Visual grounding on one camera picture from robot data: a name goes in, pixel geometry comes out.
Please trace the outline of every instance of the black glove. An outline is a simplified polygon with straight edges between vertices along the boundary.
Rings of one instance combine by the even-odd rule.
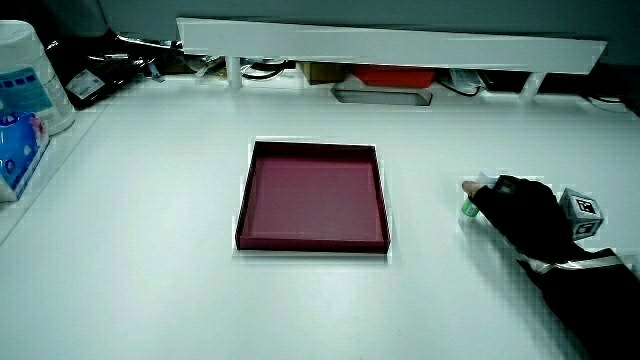
[[[547,186],[502,175],[493,189],[480,188],[471,202],[522,254],[545,263],[584,258],[571,223]]]

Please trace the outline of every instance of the table surface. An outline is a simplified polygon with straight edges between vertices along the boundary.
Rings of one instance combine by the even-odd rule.
[[[607,219],[582,245],[637,252],[638,118],[431,90],[421,108],[168,77],[80,112],[0,208],[0,357],[574,358],[495,230],[459,223],[460,183],[498,169],[571,187]],[[256,139],[376,145],[389,255],[235,249]]]

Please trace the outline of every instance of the white container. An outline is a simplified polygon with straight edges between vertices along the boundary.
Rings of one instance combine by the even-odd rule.
[[[30,24],[0,20],[0,115],[32,112],[54,135],[76,113]]]

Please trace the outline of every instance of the tissue box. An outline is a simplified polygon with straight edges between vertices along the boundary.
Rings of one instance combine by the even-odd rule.
[[[35,114],[0,115],[0,202],[20,199],[48,145],[45,126]]]
[[[594,199],[569,188],[564,190],[560,206],[571,221],[574,241],[595,235],[604,222],[602,211]]]

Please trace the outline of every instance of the red container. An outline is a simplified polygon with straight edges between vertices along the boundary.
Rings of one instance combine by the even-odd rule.
[[[407,66],[351,65],[349,70],[372,86],[427,88],[435,79],[434,69]]]
[[[373,146],[255,143],[239,250],[386,254],[389,245]]]

